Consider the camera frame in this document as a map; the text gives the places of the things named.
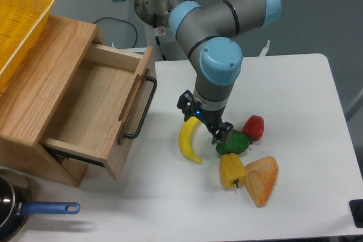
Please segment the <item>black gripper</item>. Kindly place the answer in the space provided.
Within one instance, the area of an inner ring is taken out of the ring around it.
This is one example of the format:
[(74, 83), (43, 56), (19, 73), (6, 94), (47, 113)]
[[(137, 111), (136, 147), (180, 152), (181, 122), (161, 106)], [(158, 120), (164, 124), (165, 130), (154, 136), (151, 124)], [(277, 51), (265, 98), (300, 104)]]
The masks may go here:
[(177, 108), (184, 115), (184, 121), (188, 121), (191, 117), (196, 117), (210, 131), (213, 136), (211, 144), (227, 143), (233, 134), (234, 126), (229, 122), (222, 121), (222, 115), (225, 107), (219, 110), (211, 111), (201, 108), (200, 102), (193, 100), (193, 95), (190, 90), (186, 90), (179, 97)]

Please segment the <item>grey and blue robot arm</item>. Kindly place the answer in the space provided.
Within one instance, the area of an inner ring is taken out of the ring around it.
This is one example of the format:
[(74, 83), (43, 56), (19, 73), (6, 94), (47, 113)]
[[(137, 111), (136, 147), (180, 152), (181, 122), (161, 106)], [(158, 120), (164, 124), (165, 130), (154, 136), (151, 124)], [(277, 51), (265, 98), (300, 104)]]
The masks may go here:
[(233, 125), (222, 115), (243, 59), (233, 38), (276, 21), (281, 0), (222, 0), (208, 8), (195, 0), (135, 0), (134, 9), (146, 24), (171, 30), (196, 72), (194, 90), (177, 103), (184, 118), (200, 120), (213, 143), (227, 143)]

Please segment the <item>metal robot base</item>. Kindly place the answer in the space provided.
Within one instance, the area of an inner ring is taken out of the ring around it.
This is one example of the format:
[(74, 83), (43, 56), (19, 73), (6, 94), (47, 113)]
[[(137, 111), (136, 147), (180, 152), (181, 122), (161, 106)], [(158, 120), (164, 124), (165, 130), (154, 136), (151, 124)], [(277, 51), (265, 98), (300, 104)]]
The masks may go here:
[(154, 48), (157, 61), (176, 61), (187, 58), (168, 23), (170, 13), (184, 1), (193, 0), (134, 1), (136, 15), (145, 26), (147, 44)]

